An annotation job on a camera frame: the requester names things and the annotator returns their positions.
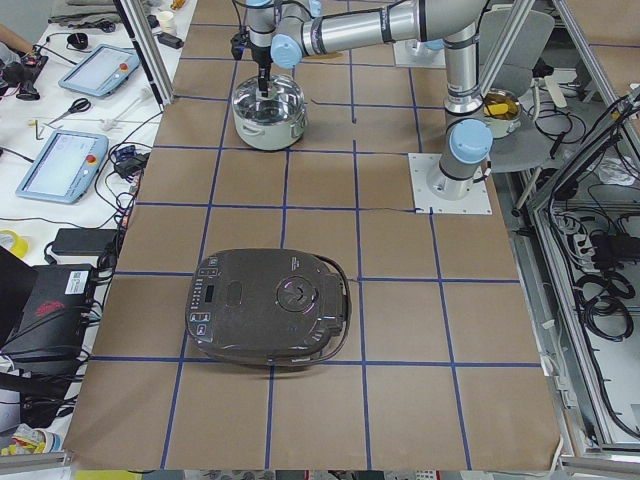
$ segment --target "gray cloth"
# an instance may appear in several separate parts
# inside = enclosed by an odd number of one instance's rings
[[[140,2],[149,14],[148,0]],[[100,21],[120,22],[120,16],[113,5],[113,0],[54,0],[51,6],[50,23],[59,23],[67,27],[82,27]]]

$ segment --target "white mug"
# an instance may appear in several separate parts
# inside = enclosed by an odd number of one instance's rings
[[[156,15],[158,19],[158,23],[160,24],[160,29],[168,33],[170,35],[176,35],[178,33],[178,29],[176,27],[176,20],[173,17],[173,12],[163,11],[159,12]]]

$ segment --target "wire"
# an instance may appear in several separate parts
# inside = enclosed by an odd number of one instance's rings
[[[631,175],[633,178],[635,178],[636,180],[640,181],[640,177],[638,177],[638,174],[640,172],[638,172],[638,169],[633,167],[633,165],[631,165],[631,164],[629,164],[627,162],[627,160],[625,159],[625,156],[622,154],[622,152],[620,152],[620,149],[618,148],[617,144],[614,145],[614,149],[615,149],[616,153],[618,154],[618,158],[620,159],[620,162],[624,166],[624,168],[627,171],[627,173],[629,175]]]
[[[78,53],[93,53],[93,50],[80,50],[79,48],[70,47],[68,44],[67,44],[67,50],[70,50],[72,52],[78,52]]]
[[[575,128],[575,124],[573,122],[573,119],[577,120],[578,124],[582,127],[582,133],[577,136],[577,138],[573,139],[573,140],[562,140],[560,142],[560,144],[562,145],[572,145],[575,143],[580,143],[582,141],[582,139],[584,138],[584,136],[587,134],[587,124],[585,123],[585,121],[580,118],[578,115],[571,113],[571,112],[563,112],[562,110],[558,110],[555,106],[555,104],[552,101],[546,100],[544,102],[540,102],[541,105],[548,105],[548,104],[552,104],[554,105],[552,108],[543,108],[538,112],[538,118],[535,119],[534,121],[534,125],[536,127],[536,129],[545,137],[547,137],[549,140],[557,140],[560,136],[567,136],[569,135]],[[531,117],[533,119],[533,116],[531,114],[531,111],[535,108],[535,105],[531,106],[528,110],[527,110],[527,115],[529,117]],[[551,113],[551,115],[541,115],[543,113]],[[554,117],[564,117],[565,119],[567,119],[567,121],[569,122],[569,128],[568,130],[563,130],[562,132],[559,133],[553,133],[553,132],[549,132],[544,130],[542,127],[540,127],[539,125],[539,121],[540,120],[544,120],[546,118],[554,118]]]
[[[23,160],[26,160],[29,163],[33,163],[34,162],[33,158],[29,158],[26,155],[23,155],[23,154],[21,154],[19,152],[16,152],[15,150],[11,150],[10,148],[7,148],[7,147],[0,147],[0,155],[2,155],[4,152],[13,153],[14,155],[22,158]]]
[[[234,10],[236,11],[236,17],[238,17],[238,31],[240,33],[244,33],[244,26],[242,25],[242,18],[240,17],[240,10],[238,10],[238,5],[236,2],[231,0],[231,5],[233,5]]]
[[[13,89],[13,91],[11,93],[5,93],[4,95],[0,95],[0,98],[8,98],[8,97],[13,97],[15,95],[18,94],[18,92],[20,91],[20,87],[22,86],[21,83],[19,83],[18,85],[15,86],[15,88]]]
[[[57,32],[51,33],[47,35],[47,38],[44,40],[44,43],[49,43],[51,41],[51,37],[55,37],[56,35],[73,35],[74,32]]]
[[[608,304],[609,307],[613,308],[613,312],[611,313],[620,312],[622,314],[625,321],[624,332],[619,333],[617,335],[613,335],[605,332],[604,330],[602,330],[600,327],[596,325],[595,316],[598,314],[596,313],[595,310],[596,310],[596,305],[600,303]],[[604,311],[608,307],[597,307],[597,308],[600,308]],[[620,300],[610,295],[604,295],[601,297],[597,296],[589,300],[584,305],[583,321],[585,326],[589,329],[591,333],[593,333],[594,335],[600,338],[604,338],[605,340],[610,340],[612,342],[621,342],[625,338],[629,338],[633,334],[634,325],[633,325],[633,319],[631,318],[631,314],[629,313],[629,310],[627,310],[627,307],[625,307],[625,305]]]
[[[73,60],[70,60],[67,57],[63,56],[63,55],[60,55],[58,52],[55,52],[55,51],[51,50],[50,48],[45,47],[44,45],[35,44],[34,47],[38,48],[38,53],[40,53],[40,50],[46,50],[49,53],[53,53],[56,57],[60,57],[61,59],[69,62],[71,65],[77,65],[78,64],[78,62],[74,62]]]
[[[609,144],[611,144],[612,142],[617,143],[619,141],[619,134],[618,131],[621,128],[624,128],[624,126],[622,125],[622,123],[629,118],[630,115],[632,115],[633,113],[635,113],[635,111],[637,111],[637,108],[633,108],[632,106],[630,108],[624,108],[622,112],[619,112],[619,115],[617,118],[613,119],[613,122],[611,123],[611,125],[609,125],[608,127],[604,128],[603,131],[599,132],[597,135],[595,135],[595,138],[592,138],[592,135],[594,134],[594,132],[596,131],[596,129],[598,128],[598,126],[600,125],[600,123],[607,117],[607,115],[609,115],[611,112],[613,112],[613,110],[620,105],[620,103],[622,103],[623,100],[625,100],[626,97],[621,97],[619,99],[617,99],[615,102],[613,102],[611,105],[609,105],[609,107],[607,107],[607,109],[605,110],[604,113],[602,113],[600,115],[600,117],[594,122],[594,124],[591,126],[591,128],[589,129],[589,131],[584,135],[582,142],[581,142],[581,147],[580,150],[574,155],[573,159],[571,162],[569,162],[565,167],[563,172],[558,175],[558,178],[556,179],[554,185],[552,186],[551,192],[549,194],[549,200],[547,202],[547,221],[549,223],[550,226],[550,230],[551,230],[551,234],[552,237],[554,238],[555,242],[557,243],[557,245],[560,247],[562,245],[562,241],[561,241],[561,233],[554,221],[554,203],[556,200],[556,194],[558,192],[558,190],[560,189],[560,187],[562,185],[566,185],[568,183],[570,183],[571,181],[573,181],[573,179],[578,178],[581,175],[581,172],[577,173],[576,176],[576,172],[573,172],[571,174],[568,174],[567,172],[570,172],[573,167],[577,164],[577,162],[582,162],[582,166],[585,168],[588,168],[591,164],[593,164],[598,157],[606,151],[606,149],[609,147]],[[583,156],[584,154],[589,151],[591,148],[595,147],[596,145],[598,145],[598,143],[600,143],[599,147],[590,155],[589,158],[587,158],[586,160],[583,160]],[[565,271],[566,274],[571,282],[572,285],[575,285],[575,277],[573,274],[572,269],[569,266],[567,257],[565,255],[560,255],[563,263],[564,263],[564,267],[565,267]],[[576,292],[575,290],[573,290],[573,297],[574,297],[574,307],[575,310],[578,314],[578,318],[585,318],[583,316],[582,313],[582,304],[580,302],[579,296],[578,296],[578,292]],[[602,374],[602,370],[600,368],[600,365],[598,363],[598,359],[595,356],[595,351],[594,348],[591,344],[591,339],[589,337],[589,334],[587,332],[587,325],[585,321],[581,321],[580,322],[581,328],[582,328],[582,332],[583,332],[583,337],[584,340],[587,344],[587,351],[591,360],[591,363],[593,365],[593,369],[594,372],[596,374],[596,378],[598,381],[598,387],[600,390],[600,395],[602,397],[603,403],[604,403],[604,407],[607,411],[607,413],[609,414],[611,420],[613,421],[613,423],[618,426],[623,432],[627,433],[628,435],[636,438],[636,439],[640,439],[640,432],[635,431],[634,429],[632,429],[631,427],[629,427],[628,425],[626,425],[620,418],[618,413],[614,410],[612,404],[611,404],[611,400],[609,398],[609,394],[607,391],[607,387],[606,387],[606,381],[605,378]]]
[[[37,363],[37,362],[43,362],[45,360],[42,359],[42,357],[27,357],[27,358],[16,358],[16,356],[18,355],[28,355],[30,353],[36,353],[36,352],[49,352],[49,351],[58,351],[58,350],[69,350],[69,353],[76,353],[76,357],[80,356],[80,353],[83,353],[86,358],[82,359],[82,363],[85,363],[86,361],[89,360],[89,358],[91,358],[91,352],[89,352],[88,350],[84,349],[83,347],[80,347],[78,345],[51,345],[51,346],[47,346],[47,347],[39,347],[39,348],[30,348],[29,350],[21,350],[18,352],[11,352],[9,353],[5,353],[4,355],[7,355],[9,357],[11,357],[13,359],[14,362],[22,362],[22,363]]]
[[[83,228],[85,230],[97,230],[99,228],[102,228],[107,223],[109,223],[112,219],[113,219],[113,215],[111,215],[109,218],[107,218],[104,222],[102,222],[97,227],[83,227],[81,225],[76,225],[75,223],[72,223],[72,222],[58,222],[56,220],[48,220],[48,219],[42,218],[42,217],[25,217],[25,218],[5,218],[5,217],[0,217],[0,221],[3,221],[3,222],[29,222],[29,221],[37,220],[37,221],[40,221],[40,222],[51,223],[53,225],[70,225],[72,227]]]

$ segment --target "pot handle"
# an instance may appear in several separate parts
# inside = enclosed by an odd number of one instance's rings
[[[242,125],[242,131],[250,137],[264,135],[264,130],[254,130],[253,128],[247,127],[246,125]]]
[[[300,135],[302,135],[306,126],[307,115],[305,114],[305,112],[303,112],[302,118],[291,125],[291,138],[298,138]]]

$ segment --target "white table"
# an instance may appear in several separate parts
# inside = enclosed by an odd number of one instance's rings
[[[186,39],[188,28],[195,10],[197,0],[187,0],[185,5],[175,13],[177,35],[183,40]],[[161,5],[154,7],[152,13],[161,10],[168,10],[171,2],[164,0]],[[50,25],[42,35],[39,44],[78,62],[87,54],[73,51],[66,48],[66,35],[53,35],[50,42],[45,43],[46,38],[54,33],[80,32],[89,35],[89,49],[100,44],[114,45],[117,47],[131,48],[131,40],[126,34],[122,24],[118,24],[115,32],[104,33],[99,29],[80,29],[70,31],[68,28],[61,28],[59,25]],[[181,49],[176,50],[168,46],[158,44],[158,48],[170,78],[175,75],[180,58]],[[62,114],[71,103],[82,97],[82,94],[71,92],[58,86],[58,80],[65,75],[72,67],[68,62],[59,57],[43,51],[49,56],[49,61],[43,69],[40,77],[36,81],[36,88],[41,95],[39,101],[26,102],[15,97],[6,97],[0,101],[0,147],[15,150],[30,158],[35,158],[46,140],[53,133],[53,129],[43,125]],[[135,71],[132,76],[116,92],[105,98],[89,97],[92,108],[87,112],[70,115],[55,124],[55,127],[65,130],[73,130],[88,133],[101,133],[109,138],[109,146],[113,146],[125,139],[133,130],[142,125],[154,115],[161,113],[161,109],[155,98],[147,98],[132,108],[118,122],[117,126],[109,131],[104,131],[102,126],[104,119],[111,119],[120,114],[134,102],[143,88],[148,86],[147,78],[142,66]],[[153,145],[157,133],[161,115],[142,126],[129,140],[147,145]],[[37,140],[33,120],[38,120],[41,129],[42,140]],[[95,227],[101,225],[114,213],[114,209],[105,201],[98,197],[93,184],[75,204],[65,205],[52,202],[44,202],[20,198],[15,195],[15,190],[20,181],[29,170],[31,164],[14,154],[5,151],[0,157],[0,178],[2,187],[0,188],[0,217],[2,218],[28,218],[42,217],[54,222],[71,222],[84,227]],[[107,165],[98,182],[98,189],[109,200],[113,200],[113,195],[105,186],[105,178],[113,171],[111,165]],[[127,191],[129,184],[118,175],[109,177],[109,186],[116,193]],[[23,259],[30,265],[44,264],[44,248],[52,241],[59,228],[70,227],[70,225],[59,225],[47,223],[40,220],[33,221],[7,221],[0,220],[0,230],[8,229],[27,239],[29,251]],[[105,228],[114,228],[115,222],[111,220]],[[87,258],[65,258],[67,263],[86,262]],[[105,287],[101,287],[96,298],[101,298],[105,294]],[[96,327],[89,328],[85,335],[84,345],[91,348]],[[79,384],[73,384],[67,397],[78,393]],[[48,430],[64,435],[69,426],[71,416],[63,419],[56,419]],[[52,471],[51,478],[68,478],[69,469],[56,469]],[[23,475],[9,475],[6,478],[24,478]]]

